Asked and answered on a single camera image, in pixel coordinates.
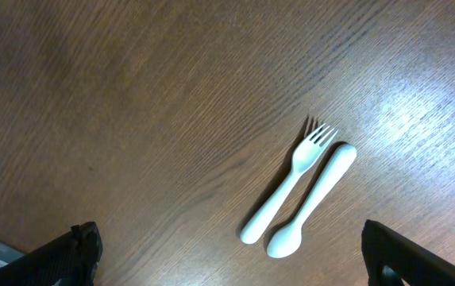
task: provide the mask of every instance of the table surface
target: table surface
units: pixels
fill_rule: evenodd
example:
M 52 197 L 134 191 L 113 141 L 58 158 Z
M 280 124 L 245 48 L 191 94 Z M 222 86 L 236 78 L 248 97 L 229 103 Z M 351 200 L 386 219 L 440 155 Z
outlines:
M 238 232 L 306 118 L 358 158 L 271 259 L 317 168 Z M 366 219 L 455 264 L 455 1 L 0 2 L 0 241 L 95 221 L 99 285 L 366 285 Z

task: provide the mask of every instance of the spoon handle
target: spoon handle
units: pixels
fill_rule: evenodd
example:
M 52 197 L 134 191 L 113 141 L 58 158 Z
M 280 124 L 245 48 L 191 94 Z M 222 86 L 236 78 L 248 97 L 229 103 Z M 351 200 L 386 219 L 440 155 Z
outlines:
M 298 183 L 301 175 L 291 171 L 276 191 L 260 207 L 241 231 L 240 239 L 246 244 L 255 243 L 273 220 L 292 188 Z
M 340 145 L 335 150 L 324 167 L 324 170 L 322 170 L 322 173 L 308 195 L 307 200 L 299 209 L 299 212 L 294 219 L 294 222 L 297 225 L 301 226 L 307 220 L 316 206 L 320 204 L 354 162 L 356 154 L 356 148 L 349 144 Z

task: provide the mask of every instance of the fork handle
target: fork handle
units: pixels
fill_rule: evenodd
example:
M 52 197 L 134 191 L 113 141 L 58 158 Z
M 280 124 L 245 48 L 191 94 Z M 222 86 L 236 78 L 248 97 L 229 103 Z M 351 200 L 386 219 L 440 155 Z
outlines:
M 240 239 L 242 242 L 253 244 L 260 238 L 275 217 L 276 212 L 282 206 L 283 201 L 285 201 L 292 188 L 298 183 L 299 177 L 301 177 L 301 174 L 292 170 L 289 172 L 289 175 L 287 175 L 276 191 L 252 216 L 243 230 L 241 230 Z

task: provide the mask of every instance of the fork tine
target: fork tine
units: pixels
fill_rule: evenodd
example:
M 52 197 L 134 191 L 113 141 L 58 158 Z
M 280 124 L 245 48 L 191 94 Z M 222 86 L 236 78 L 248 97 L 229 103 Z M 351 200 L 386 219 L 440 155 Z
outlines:
M 330 129 L 330 126 L 326 126 L 324 128 L 322 128 L 322 130 L 320 130 L 320 132 L 317 134 L 317 136 L 314 136 L 314 138 L 312 139 L 312 141 L 314 143 L 316 143 L 317 140 L 321 139 L 322 137 L 324 137 L 324 133 Z
M 317 141 L 317 144 L 321 144 L 324 142 L 324 140 L 326 138 L 328 138 L 328 135 L 330 135 L 330 133 L 333 132 L 333 130 L 335 130 L 335 128 L 332 128 L 326 135 L 324 135 L 319 141 Z M 335 137 L 335 135 L 337 135 L 338 133 L 338 130 L 335 131 L 335 133 L 333 133 L 333 135 L 331 135 L 330 139 L 328 139 L 328 141 L 326 143 L 324 143 L 324 146 L 326 147 L 327 145 L 329 145 L 331 143 L 331 141 L 333 140 L 333 138 Z
M 315 135 L 317 134 L 317 132 L 319 132 L 319 130 L 324 127 L 324 124 L 322 124 L 321 126 L 317 127 L 312 133 L 310 133 L 307 137 L 305 137 L 305 139 L 307 140 L 312 140 L 312 137 L 315 137 Z

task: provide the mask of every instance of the spoon bowl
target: spoon bowl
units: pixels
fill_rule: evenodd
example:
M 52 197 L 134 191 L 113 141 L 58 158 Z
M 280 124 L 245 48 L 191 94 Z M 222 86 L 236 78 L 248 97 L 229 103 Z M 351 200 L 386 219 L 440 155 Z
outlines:
M 269 242 L 268 255 L 283 258 L 293 254 L 301 245 L 301 226 L 288 224 L 275 233 Z

